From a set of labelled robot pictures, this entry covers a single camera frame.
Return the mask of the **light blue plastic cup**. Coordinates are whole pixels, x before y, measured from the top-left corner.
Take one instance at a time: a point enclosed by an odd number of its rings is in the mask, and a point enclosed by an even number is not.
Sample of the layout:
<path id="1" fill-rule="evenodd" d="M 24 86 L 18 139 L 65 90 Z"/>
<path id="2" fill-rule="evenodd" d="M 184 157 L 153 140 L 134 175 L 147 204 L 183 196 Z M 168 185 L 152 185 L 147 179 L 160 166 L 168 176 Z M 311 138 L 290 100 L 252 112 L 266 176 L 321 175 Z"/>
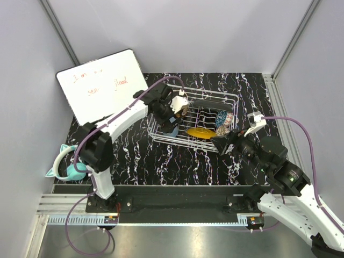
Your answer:
<path id="1" fill-rule="evenodd" d="M 178 135 L 178 127 L 176 126 L 171 133 L 168 133 L 169 137 L 176 137 Z"/>

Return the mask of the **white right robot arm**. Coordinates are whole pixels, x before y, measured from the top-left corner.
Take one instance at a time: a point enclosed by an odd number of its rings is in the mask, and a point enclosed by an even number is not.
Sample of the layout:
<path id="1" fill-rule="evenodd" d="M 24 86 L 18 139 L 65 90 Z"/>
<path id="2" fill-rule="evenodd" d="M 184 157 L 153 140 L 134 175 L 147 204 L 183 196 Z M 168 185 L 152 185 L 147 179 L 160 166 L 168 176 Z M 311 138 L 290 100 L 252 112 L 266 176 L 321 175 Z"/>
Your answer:
<path id="1" fill-rule="evenodd" d="M 343 257 L 343 226 L 329 217 L 316 197 L 308 176 L 286 156 L 288 150 L 276 137 L 258 140 L 234 131 L 211 137 L 220 155 L 238 154 L 266 176 L 269 189 L 252 185 L 240 205 L 250 213 L 269 214 L 298 234 L 316 257 Z"/>

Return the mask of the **yellow round plate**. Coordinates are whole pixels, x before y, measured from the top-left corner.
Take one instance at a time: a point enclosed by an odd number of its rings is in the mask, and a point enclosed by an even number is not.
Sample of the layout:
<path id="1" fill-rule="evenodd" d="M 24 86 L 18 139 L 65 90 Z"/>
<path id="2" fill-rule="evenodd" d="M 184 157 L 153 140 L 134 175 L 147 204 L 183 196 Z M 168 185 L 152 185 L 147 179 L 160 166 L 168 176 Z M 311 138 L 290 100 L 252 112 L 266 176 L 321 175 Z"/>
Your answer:
<path id="1" fill-rule="evenodd" d="M 200 139 L 210 139 L 212 137 L 217 137 L 217 134 L 207 128 L 195 127 L 187 129 L 186 133 L 192 137 Z"/>

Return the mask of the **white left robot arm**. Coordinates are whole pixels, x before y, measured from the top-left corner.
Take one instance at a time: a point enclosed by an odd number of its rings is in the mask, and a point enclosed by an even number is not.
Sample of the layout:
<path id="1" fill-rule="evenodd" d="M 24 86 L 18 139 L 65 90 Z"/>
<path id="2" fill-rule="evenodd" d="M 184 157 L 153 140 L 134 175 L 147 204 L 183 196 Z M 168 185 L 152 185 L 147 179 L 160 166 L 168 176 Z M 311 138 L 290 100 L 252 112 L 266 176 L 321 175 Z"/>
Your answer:
<path id="1" fill-rule="evenodd" d="M 152 114 L 164 133 L 173 133 L 182 122 L 189 106 L 185 90 L 174 90 L 158 80 L 146 90 L 133 95 L 133 102 L 122 111 L 98 124 L 82 127 L 85 137 L 75 151 L 75 159 L 86 165 L 85 173 L 92 180 L 94 193 L 99 197 L 97 206 L 105 213 L 116 207 L 110 167 L 114 161 L 113 142 L 138 120 Z"/>

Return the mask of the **blue patterned bowl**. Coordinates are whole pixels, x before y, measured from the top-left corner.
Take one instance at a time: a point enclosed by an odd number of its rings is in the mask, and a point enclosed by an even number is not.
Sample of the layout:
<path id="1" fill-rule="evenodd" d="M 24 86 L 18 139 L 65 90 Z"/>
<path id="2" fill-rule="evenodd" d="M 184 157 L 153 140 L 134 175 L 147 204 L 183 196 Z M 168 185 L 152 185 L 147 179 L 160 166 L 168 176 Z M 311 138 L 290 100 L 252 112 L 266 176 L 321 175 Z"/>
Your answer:
<path id="1" fill-rule="evenodd" d="M 231 112 L 220 110 L 217 113 L 215 124 L 217 127 L 224 125 L 225 127 L 230 127 L 233 122 L 234 114 Z"/>

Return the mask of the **black floral square plate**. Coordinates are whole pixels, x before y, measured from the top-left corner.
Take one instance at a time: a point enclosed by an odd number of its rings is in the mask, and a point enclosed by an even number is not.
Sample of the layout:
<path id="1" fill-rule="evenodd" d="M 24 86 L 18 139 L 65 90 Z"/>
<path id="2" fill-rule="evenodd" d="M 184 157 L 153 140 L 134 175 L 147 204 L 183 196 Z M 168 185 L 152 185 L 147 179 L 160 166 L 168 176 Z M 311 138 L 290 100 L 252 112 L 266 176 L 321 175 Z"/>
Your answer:
<path id="1" fill-rule="evenodd" d="M 198 99 L 194 101 L 192 106 L 195 108 L 208 108 L 208 109 L 216 109 L 216 110 L 221 110 L 221 111 L 226 111 L 226 112 L 233 112 L 233 108 L 228 104 L 224 104 L 222 102 L 208 101 L 204 99 Z"/>

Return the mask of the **white wire dish rack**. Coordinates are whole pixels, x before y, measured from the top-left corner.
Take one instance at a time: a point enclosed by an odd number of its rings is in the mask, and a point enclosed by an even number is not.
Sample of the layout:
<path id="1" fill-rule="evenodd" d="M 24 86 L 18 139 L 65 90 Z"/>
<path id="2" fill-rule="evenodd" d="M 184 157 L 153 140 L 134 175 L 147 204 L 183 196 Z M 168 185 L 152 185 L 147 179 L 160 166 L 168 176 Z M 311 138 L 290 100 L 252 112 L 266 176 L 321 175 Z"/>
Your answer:
<path id="1" fill-rule="evenodd" d="M 217 129 L 215 124 L 216 116 L 220 110 L 208 109 L 204 107 L 197 108 L 193 107 L 192 104 L 198 99 L 204 99 L 230 105 L 233 108 L 232 113 L 234 114 L 234 118 L 229 129 L 233 130 L 237 127 L 239 96 L 227 92 L 188 87 L 185 87 L 184 91 L 188 95 L 188 101 L 190 105 L 187 115 L 183 118 L 182 123 L 178 125 L 178 135 L 176 137 L 167 136 L 161 131 L 160 126 L 157 124 L 154 117 L 150 117 L 148 123 L 149 136 L 156 142 L 216 153 L 217 150 L 209 139 L 192 137 L 188 135 L 186 131 L 189 128 L 201 127 L 215 132 Z"/>

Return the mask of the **beige red patterned bowl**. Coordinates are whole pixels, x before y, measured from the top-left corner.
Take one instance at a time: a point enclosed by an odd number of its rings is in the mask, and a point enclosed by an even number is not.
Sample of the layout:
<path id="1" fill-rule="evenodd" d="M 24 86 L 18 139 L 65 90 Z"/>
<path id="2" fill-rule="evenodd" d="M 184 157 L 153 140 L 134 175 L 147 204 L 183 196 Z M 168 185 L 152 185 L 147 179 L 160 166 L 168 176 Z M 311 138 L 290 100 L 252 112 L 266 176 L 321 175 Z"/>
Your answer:
<path id="1" fill-rule="evenodd" d="M 220 125 L 217 129 L 216 129 L 216 135 L 221 137 L 224 136 L 226 134 L 228 134 L 230 132 L 230 129 L 225 126 L 224 124 Z"/>

